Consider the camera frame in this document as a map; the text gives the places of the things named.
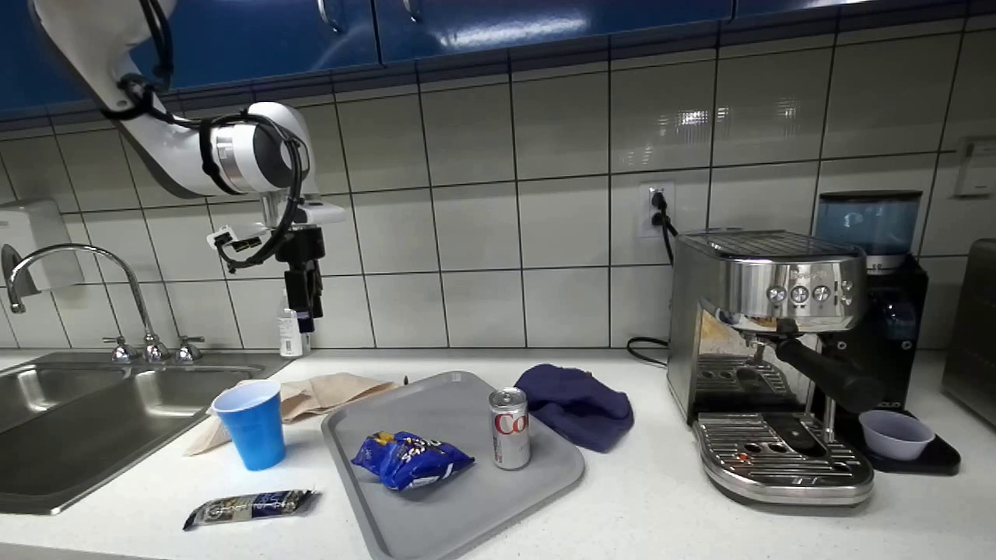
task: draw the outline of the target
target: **sink basin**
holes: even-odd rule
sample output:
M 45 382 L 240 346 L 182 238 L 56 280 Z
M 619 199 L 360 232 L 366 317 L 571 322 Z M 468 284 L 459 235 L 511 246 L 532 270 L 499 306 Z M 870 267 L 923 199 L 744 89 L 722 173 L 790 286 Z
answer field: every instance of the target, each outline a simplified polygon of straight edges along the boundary
M 269 375 L 286 362 L 205 358 L 193 368 L 164 363 L 132 375 L 79 363 L 84 362 L 0 374 L 4 514 L 66 511 L 126 463 L 188 431 L 217 393 L 249 375 Z

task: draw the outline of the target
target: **blue plastic cup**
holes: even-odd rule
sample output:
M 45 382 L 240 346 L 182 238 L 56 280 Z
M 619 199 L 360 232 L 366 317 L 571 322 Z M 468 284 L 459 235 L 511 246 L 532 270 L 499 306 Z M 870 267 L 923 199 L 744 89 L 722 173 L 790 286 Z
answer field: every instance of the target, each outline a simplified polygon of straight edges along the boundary
M 210 409 L 221 416 L 245 471 L 266 471 L 286 456 L 280 422 L 280 384 L 269 380 L 243 380 L 223 388 Z

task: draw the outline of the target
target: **blue cloth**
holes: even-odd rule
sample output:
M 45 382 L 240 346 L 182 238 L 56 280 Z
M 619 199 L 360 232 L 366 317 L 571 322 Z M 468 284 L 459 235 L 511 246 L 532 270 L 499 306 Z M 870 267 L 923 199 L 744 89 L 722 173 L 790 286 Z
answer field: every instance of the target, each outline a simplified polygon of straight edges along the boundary
M 544 425 L 590 450 L 611 450 L 631 429 L 625 393 L 612 393 L 587 369 L 535 363 L 515 388 L 530 399 L 530 414 Z

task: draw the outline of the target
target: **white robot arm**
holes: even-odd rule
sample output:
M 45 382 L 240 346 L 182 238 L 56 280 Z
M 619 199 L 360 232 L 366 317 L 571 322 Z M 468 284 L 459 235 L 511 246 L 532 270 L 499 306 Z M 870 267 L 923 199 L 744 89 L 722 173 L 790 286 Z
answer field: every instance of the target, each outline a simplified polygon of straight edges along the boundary
M 137 147 L 155 180 L 180 196 L 260 196 L 265 229 L 236 238 L 227 229 L 208 235 L 231 270 L 286 260 L 286 297 L 298 317 L 321 317 L 322 256 L 321 220 L 343 213 L 307 199 L 313 165 L 307 123 L 280 101 L 253 101 L 240 114 L 191 120 L 172 114 L 132 60 L 132 46 L 151 38 L 157 53 L 155 75 L 172 75 L 168 12 L 173 0 L 30 0 L 37 27 L 67 68 L 100 99 Z

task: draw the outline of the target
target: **blue snack bag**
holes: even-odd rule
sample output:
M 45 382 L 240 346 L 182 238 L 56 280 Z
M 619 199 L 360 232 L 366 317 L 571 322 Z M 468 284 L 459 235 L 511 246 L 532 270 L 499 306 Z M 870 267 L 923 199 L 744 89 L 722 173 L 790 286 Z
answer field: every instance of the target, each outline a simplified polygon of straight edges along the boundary
M 451 478 L 468 471 L 474 456 L 440 438 L 374 431 L 365 438 L 351 463 L 370 471 L 392 490 L 410 490 Z

